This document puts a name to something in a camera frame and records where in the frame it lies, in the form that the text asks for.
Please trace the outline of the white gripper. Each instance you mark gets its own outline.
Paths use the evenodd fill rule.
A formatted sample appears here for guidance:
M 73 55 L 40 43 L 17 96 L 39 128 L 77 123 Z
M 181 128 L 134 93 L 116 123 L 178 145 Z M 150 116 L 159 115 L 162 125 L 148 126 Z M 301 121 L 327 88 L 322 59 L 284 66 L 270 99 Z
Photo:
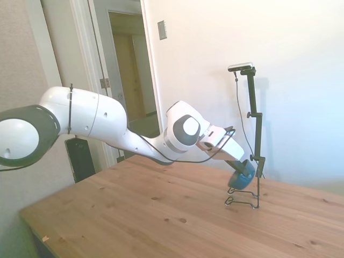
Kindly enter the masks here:
M 226 135 L 222 140 L 213 148 L 215 160 L 225 160 L 234 170 L 239 170 L 245 177 L 249 177 L 251 171 L 251 163 L 249 160 L 239 162 L 244 156 L 244 149 L 229 135 Z

